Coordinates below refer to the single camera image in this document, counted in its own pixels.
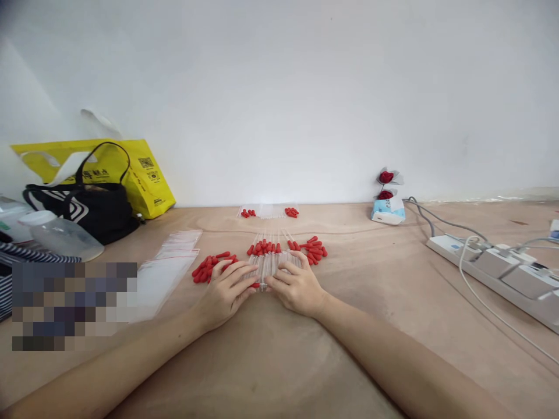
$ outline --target person's right hand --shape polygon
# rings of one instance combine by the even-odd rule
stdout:
[[[256,289],[250,285],[254,284],[258,277],[241,278],[258,267],[249,265],[248,262],[231,262],[222,260],[214,266],[206,292],[191,308],[201,323],[202,333],[221,326],[233,317],[248,297],[256,293]]]
[[[316,317],[323,309],[328,293],[320,287],[307,257],[300,251],[292,251],[291,254],[301,260],[301,267],[290,262],[280,264],[273,276],[266,277],[266,284],[276,292],[286,308]]]

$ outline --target red flower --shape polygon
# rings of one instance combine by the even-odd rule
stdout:
[[[379,195],[378,195],[378,199],[380,200],[384,200],[384,199],[390,199],[393,198],[394,194],[390,191],[382,191]]]
[[[390,182],[393,178],[394,178],[394,174],[393,174],[393,173],[384,171],[384,172],[382,172],[382,173],[380,174],[380,176],[378,177],[378,181],[379,181],[380,183],[388,183],[388,182]]]

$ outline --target plastic bottle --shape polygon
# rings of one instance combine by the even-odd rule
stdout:
[[[58,218],[51,211],[36,211],[19,219],[29,226],[32,237],[54,253],[64,256],[79,256],[87,262],[105,250],[91,234],[78,224]]]
[[[14,243],[32,241],[29,227],[21,225],[17,220],[34,211],[27,204],[0,195],[0,230],[10,236]]]

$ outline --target power strip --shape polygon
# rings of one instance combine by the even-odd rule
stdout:
[[[439,253],[445,259],[451,261],[453,264],[458,266],[460,262],[459,254],[456,254],[456,250],[462,247],[463,243],[459,240],[453,239],[449,236],[437,236],[432,237],[427,242],[427,246]],[[531,300],[520,292],[516,291],[514,288],[508,286],[501,279],[494,278],[475,266],[474,262],[469,262],[467,260],[462,261],[462,269],[467,272],[472,277],[477,279],[482,284],[488,286],[497,294],[501,295],[503,298],[510,301],[512,304],[524,310],[526,313],[531,315],[534,319],[538,320],[543,325],[550,328],[552,331],[559,335],[559,325],[551,323],[549,320],[545,319],[539,315],[541,311],[542,301],[541,300]]]

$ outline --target white bottle cap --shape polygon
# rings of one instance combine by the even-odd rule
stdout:
[[[52,211],[36,211],[24,215],[19,219],[19,222],[23,225],[36,226],[36,225],[45,224],[57,218],[58,217],[56,216],[56,214],[53,213]]]

